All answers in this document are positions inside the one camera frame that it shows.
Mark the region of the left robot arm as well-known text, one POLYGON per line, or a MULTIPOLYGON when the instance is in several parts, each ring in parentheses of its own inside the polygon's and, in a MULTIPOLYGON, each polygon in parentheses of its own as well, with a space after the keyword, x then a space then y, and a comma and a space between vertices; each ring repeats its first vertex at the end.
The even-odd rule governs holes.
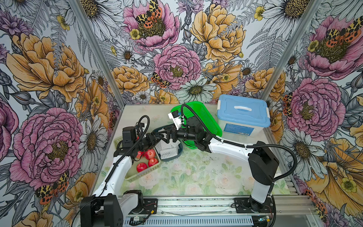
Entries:
POLYGON ((138 152, 147 151, 160 141, 169 142, 175 134, 172 125, 165 130, 149 133, 149 125, 150 118, 144 115, 135 126, 123 128, 122 141, 117 145, 112 167, 94 194, 80 203, 82 227, 121 227, 131 211, 143 209, 141 191, 128 191, 119 199, 119 189, 138 152))

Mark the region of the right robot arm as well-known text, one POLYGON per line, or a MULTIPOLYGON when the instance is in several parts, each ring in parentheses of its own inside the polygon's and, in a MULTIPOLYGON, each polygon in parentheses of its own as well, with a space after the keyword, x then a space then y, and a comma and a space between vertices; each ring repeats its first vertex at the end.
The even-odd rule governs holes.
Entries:
POLYGON ((245 205, 253 212, 259 212, 264 207, 267 197, 271 194, 276 181, 294 173, 297 168, 297 156, 285 146, 278 144, 265 144, 258 141, 248 145, 229 141, 214 134, 208 127, 208 121, 203 120, 192 107, 182 104, 180 110, 169 113, 173 121, 163 131, 153 132, 150 135, 152 145, 164 141, 193 141, 194 145, 201 151, 222 154, 231 158, 246 161, 249 164, 252 177, 254 178, 253 189, 245 205), (293 158, 290 169, 276 176, 279 160, 271 151, 271 148, 280 148, 288 152, 293 158))

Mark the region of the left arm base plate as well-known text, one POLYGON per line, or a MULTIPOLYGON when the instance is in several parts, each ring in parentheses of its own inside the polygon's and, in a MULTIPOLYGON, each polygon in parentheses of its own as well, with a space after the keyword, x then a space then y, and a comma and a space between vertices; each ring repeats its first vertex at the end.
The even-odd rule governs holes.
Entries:
POLYGON ((129 215, 148 215, 148 214, 156 214, 158 208, 158 199, 155 198, 146 198, 143 201, 143 207, 140 210, 134 209, 129 215))

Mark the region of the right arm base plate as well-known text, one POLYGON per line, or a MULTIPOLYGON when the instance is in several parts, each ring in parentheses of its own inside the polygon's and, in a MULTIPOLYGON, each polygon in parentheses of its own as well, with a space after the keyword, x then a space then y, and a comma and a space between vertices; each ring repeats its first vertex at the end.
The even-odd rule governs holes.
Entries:
POLYGON ((249 197, 236 197, 233 199, 233 203, 236 213, 258 214, 273 213, 275 211, 274 203, 270 197, 268 197, 263 204, 250 202, 249 197))

